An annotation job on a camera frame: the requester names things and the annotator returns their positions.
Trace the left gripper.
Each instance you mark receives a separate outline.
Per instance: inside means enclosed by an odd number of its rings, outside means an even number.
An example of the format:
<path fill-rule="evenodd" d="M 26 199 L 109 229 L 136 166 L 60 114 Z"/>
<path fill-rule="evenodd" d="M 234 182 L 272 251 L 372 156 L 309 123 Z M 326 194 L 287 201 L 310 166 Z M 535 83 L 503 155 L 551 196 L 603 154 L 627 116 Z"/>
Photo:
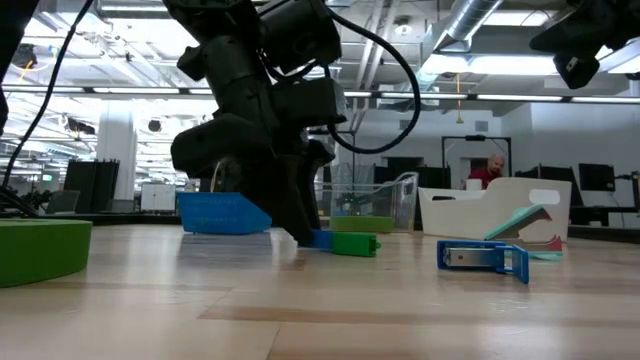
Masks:
<path fill-rule="evenodd" d="M 249 163 L 249 200 L 310 247 L 312 229 L 320 229 L 315 176 L 335 153 L 305 130 L 346 120 L 344 90 L 330 78 L 242 88 L 228 94 L 213 120 L 176 135 L 173 167 L 196 177 L 223 157 L 256 159 Z"/>

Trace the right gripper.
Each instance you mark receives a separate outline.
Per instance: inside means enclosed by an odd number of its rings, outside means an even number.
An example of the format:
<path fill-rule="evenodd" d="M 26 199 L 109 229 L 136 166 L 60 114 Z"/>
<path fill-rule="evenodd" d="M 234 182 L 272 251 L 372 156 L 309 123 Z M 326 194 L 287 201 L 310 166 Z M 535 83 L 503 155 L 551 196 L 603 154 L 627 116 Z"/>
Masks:
<path fill-rule="evenodd" d="M 582 0 L 534 36 L 529 47 L 554 53 L 558 73 L 570 89 L 586 86 L 600 69 L 596 55 L 613 51 L 639 36 L 639 2 Z"/>

